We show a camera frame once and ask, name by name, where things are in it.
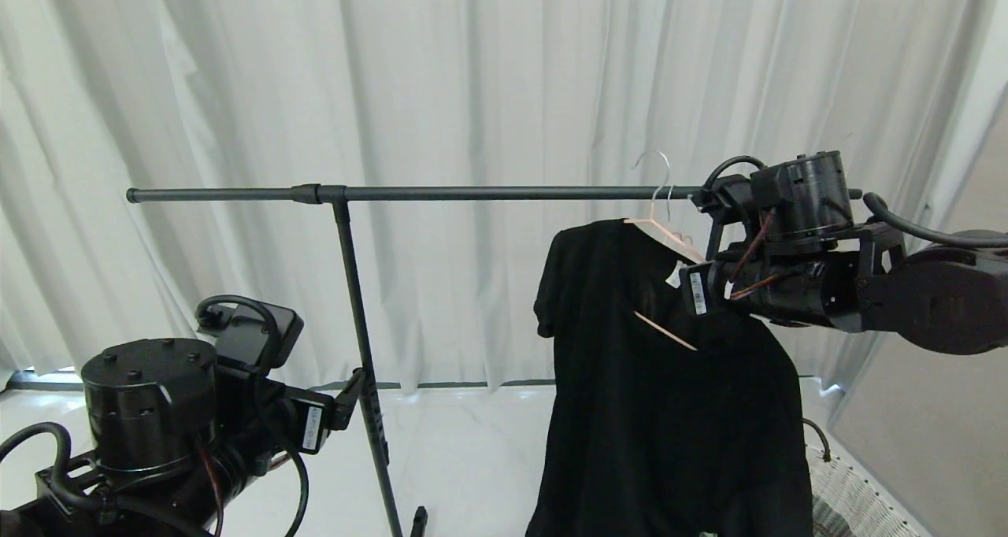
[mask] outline marble floor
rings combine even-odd
[[[802,380],[805,416],[826,426],[839,394],[820,393]],[[403,522],[427,508],[428,537],[512,537],[524,533],[535,505],[552,387],[433,389],[404,394],[382,390],[390,476]],[[74,452],[91,445],[81,394],[10,392],[0,395],[0,437],[38,421],[72,432]],[[818,440],[808,429],[809,442]],[[0,465],[0,509],[34,498],[32,474],[52,460],[54,445],[38,437]],[[311,495],[298,535],[388,535],[378,484],[360,414],[335,433],[320,454],[306,456]],[[285,465],[246,490],[225,512],[224,535],[281,535],[297,502],[297,476]]]

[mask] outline white curtain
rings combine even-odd
[[[127,186],[699,184],[841,149],[915,211],[975,0],[0,0],[0,343],[82,365],[193,333],[202,297],[298,310],[280,378],[359,365],[332,212],[128,206]],[[645,204],[353,204],[379,380],[549,378],[531,303],[566,226]],[[709,221],[673,204],[704,242]],[[843,382],[857,339],[780,337]]]

